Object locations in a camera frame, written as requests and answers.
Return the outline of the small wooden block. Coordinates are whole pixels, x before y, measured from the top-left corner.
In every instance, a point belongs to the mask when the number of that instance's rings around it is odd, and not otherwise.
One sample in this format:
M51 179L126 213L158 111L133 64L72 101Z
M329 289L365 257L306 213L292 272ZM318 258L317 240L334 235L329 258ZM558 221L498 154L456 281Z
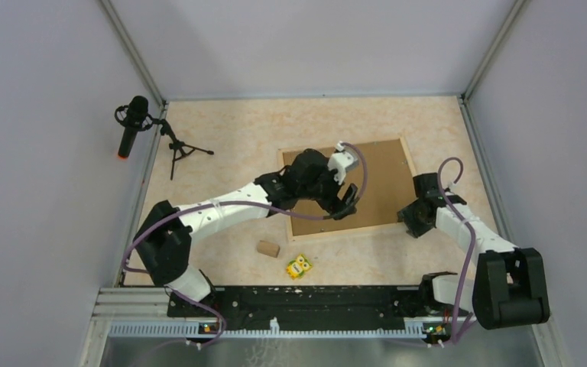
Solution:
M281 247L273 242L260 241L256 246L256 251L262 255L277 258L280 254Z

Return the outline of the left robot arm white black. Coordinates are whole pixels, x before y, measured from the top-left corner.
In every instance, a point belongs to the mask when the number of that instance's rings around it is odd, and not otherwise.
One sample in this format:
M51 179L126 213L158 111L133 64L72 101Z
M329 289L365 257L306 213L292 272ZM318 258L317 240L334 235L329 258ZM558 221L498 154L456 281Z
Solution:
M184 296L189 310L205 316L215 297L207 276L190 264L193 245L229 227L275 214L312 220L312 215L294 212L301 200L314 201L324 210L318 220L350 216L365 191L364 186L345 182L356 167L367 167L363 154L340 142L328 157L308 148L281 170L216 198L181 206L161 201L151 208L124 257L136 252L144 266L140 272L148 274L154 286Z

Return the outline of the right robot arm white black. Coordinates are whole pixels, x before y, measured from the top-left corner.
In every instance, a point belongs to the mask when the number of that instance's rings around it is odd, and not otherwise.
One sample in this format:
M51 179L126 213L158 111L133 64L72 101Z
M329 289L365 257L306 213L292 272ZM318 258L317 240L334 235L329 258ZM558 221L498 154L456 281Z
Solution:
M415 239L437 229L475 266L474 279L452 272L425 274L419 308L437 315L448 304L471 312L486 330L545 323L551 315L544 263L535 248L520 248L477 217L464 199L440 193L435 173L413 177L417 198L397 214Z

